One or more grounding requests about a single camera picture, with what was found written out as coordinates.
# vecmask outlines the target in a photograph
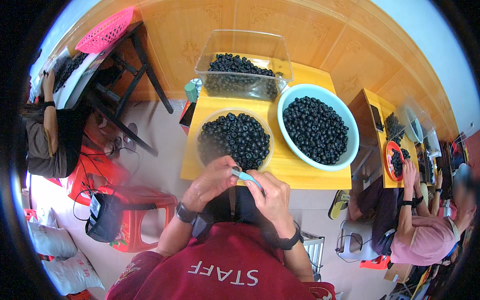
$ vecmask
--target light blue plastic basin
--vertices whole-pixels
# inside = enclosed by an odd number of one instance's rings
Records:
[[[311,160],[305,154],[303,154],[300,149],[295,146],[292,139],[287,133],[287,129],[283,123],[283,111],[288,107],[290,103],[292,103],[296,97],[315,97],[320,101],[324,102],[328,106],[333,107],[339,116],[342,117],[345,126],[349,127],[347,136],[348,136],[348,144],[347,144],[347,151],[340,155],[339,161],[337,161],[334,165],[323,165],[319,164],[316,161]],[[348,107],[343,103],[340,98],[338,98],[332,92],[313,84],[298,84],[294,85],[293,87],[289,88],[287,91],[283,93],[278,101],[278,108],[277,108],[277,119],[278,125],[280,126],[280,131],[282,132],[285,141],[287,141],[288,146],[290,149],[295,153],[301,160],[309,164],[310,166],[324,170],[324,171],[339,171],[346,167],[348,167],[352,161],[357,156],[357,152],[359,149],[359,129],[357,127],[357,123],[353,118],[352,113],[348,109]]]

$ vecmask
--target smartphone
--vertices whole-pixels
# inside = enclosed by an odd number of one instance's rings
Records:
[[[183,117],[180,119],[180,124],[185,126],[185,127],[190,127],[190,124],[192,123],[192,118],[193,118],[193,113],[195,112],[195,106],[197,105],[196,102],[190,103],[190,106],[187,108],[187,111],[185,111],[185,114]]]
[[[384,125],[382,124],[382,118],[380,118],[378,108],[370,104],[370,110],[372,111],[373,122],[375,123],[376,130],[384,132]]]

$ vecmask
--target red plate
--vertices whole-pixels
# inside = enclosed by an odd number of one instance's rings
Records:
[[[388,175],[390,175],[390,178],[392,180],[395,180],[396,182],[401,182],[403,180],[403,174],[400,175],[400,177],[396,177],[395,176],[395,171],[393,169],[393,165],[391,163],[392,155],[393,155],[392,149],[395,149],[398,152],[400,152],[400,159],[402,160],[402,163],[403,163],[402,150],[400,150],[400,147],[398,146],[397,143],[395,143],[394,141],[389,141],[388,144],[387,144],[387,147],[385,148],[385,155],[384,155],[385,169],[387,169]]]

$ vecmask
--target yellow slipper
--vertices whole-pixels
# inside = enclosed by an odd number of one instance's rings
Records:
[[[328,217],[332,220],[335,220],[340,214],[340,211],[348,207],[349,201],[350,195],[344,190],[338,190],[336,192],[335,199],[332,202],[332,206],[328,211]]]

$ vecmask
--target collar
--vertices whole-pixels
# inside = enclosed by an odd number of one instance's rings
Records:
[[[450,222],[450,225],[452,225],[453,235],[455,235],[455,241],[460,241],[460,233],[458,232],[458,228],[456,227],[452,219],[450,219],[450,217],[447,217],[447,219]]]

